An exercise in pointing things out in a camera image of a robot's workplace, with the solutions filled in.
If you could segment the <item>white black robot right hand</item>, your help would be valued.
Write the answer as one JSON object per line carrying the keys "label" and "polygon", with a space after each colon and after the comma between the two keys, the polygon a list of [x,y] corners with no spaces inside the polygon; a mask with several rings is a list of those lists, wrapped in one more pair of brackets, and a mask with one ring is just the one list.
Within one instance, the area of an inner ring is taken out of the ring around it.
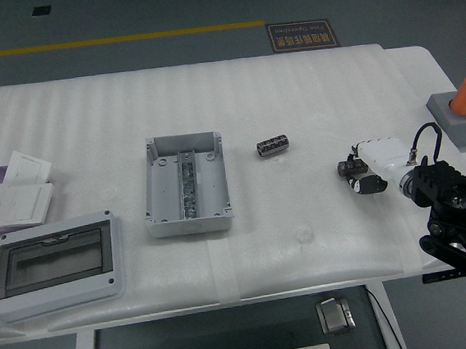
{"label": "white black robot right hand", "polygon": [[410,197],[417,150],[398,138],[363,141],[352,147],[337,172],[359,195],[378,194],[389,185]]}

